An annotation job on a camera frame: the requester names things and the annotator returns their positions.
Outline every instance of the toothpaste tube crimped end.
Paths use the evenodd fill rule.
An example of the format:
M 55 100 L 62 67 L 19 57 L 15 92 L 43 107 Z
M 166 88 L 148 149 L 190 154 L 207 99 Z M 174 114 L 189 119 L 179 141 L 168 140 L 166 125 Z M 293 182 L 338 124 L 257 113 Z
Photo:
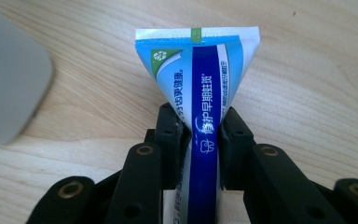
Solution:
M 167 192 L 164 223 L 216 223 L 217 130 L 260 42 L 257 27 L 142 29 L 135 47 L 192 132 L 181 182 Z

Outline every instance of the folded toothpaste tube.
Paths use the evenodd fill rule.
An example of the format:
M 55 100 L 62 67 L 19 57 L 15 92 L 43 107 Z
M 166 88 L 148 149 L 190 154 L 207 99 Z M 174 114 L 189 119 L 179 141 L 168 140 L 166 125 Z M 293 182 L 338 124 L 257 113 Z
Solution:
M 139 57 L 192 132 L 181 183 L 167 193 L 164 223 L 218 221 L 218 126 L 259 42 L 257 27 L 136 30 Z

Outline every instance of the blue stripe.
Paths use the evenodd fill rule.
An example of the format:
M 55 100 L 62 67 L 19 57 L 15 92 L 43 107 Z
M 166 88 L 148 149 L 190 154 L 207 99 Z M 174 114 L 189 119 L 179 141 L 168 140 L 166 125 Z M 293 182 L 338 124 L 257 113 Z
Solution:
M 221 115 L 217 47 L 194 47 L 192 61 L 193 140 L 187 223 L 215 223 L 217 129 Z

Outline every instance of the green logo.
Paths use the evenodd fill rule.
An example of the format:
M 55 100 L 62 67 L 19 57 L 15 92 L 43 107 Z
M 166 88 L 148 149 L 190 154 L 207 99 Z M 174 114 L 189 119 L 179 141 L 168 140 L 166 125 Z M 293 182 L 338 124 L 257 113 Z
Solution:
M 153 49 L 151 53 L 151 62 L 154 78 L 157 77 L 157 72 L 162 64 L 171 56 L 179 52 L 179 49 Z
M 191 42 L 201 42 L 202 40 L 202 29 L 191 28 Z

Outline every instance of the wood grain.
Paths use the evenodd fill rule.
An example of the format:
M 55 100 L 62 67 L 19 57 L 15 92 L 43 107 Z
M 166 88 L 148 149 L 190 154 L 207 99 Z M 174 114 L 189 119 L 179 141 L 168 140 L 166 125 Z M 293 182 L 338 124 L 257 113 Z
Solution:
M 358 178 L 358 1 L 20 1 L 0 14 L 43 45 L 55 78 L 25 131 L 0 146 L 0 223 L 23 223 L 70 175 L 98 182 L 154 128 L 166 100 L 134 29 L 253 26 L 261 45 L 233 106 L 258 143 L 283 148 L 328 188 Z M 222 223 L 249 222 L 226 192 Z

